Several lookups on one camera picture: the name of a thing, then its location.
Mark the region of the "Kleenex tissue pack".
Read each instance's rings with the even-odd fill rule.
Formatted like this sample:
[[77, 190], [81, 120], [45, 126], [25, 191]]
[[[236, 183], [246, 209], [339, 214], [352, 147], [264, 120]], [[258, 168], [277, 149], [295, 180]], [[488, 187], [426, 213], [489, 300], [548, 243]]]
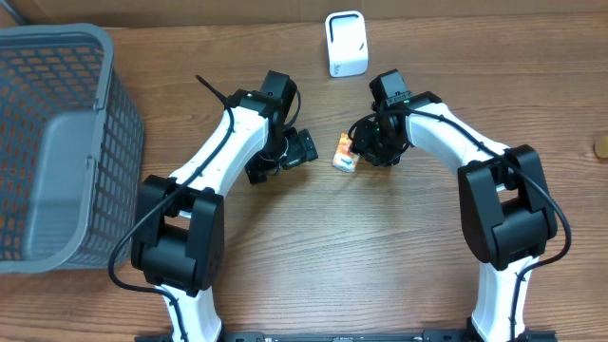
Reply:
[[354, 173], [360, 156], [352, 152], [352, 140], [346, 133], [342, 133], [333, 156], [332, 166], [347, 172]]

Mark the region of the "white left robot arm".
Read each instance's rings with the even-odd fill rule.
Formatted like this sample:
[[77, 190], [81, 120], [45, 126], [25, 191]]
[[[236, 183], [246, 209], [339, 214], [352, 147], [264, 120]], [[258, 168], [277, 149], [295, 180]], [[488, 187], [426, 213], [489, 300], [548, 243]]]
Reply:
[[260, 90], [220, 95], [222, 119], [209, 140], [170, 176], [148, 176], [140, 190], [131, 264], [161, 295], [173, 330], [164, 341], [218, 341], [212, 293], [224, 255], [225, 198], [244, 172], [252, 184], [317, 159], [297, 130], [301, 95], [289, 75], [269, 71]]

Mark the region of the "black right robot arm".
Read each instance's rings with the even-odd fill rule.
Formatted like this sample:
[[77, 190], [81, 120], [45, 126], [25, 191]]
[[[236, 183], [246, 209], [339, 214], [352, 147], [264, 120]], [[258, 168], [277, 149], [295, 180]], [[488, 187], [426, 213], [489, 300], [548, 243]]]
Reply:
[[372, 113], [349, 131], [351, 151], [375, 166], [393, 166], [410, 147], [427, 151], [458, 182], [465, 242], [480, 262], [477, 302], [463, 341], [553, 341], [527, 329], [528, 281], [557, 233], [538, 153], [494, 142], [455, 117], [427, 91], [413, 94], [396, 69], [370, 82]]

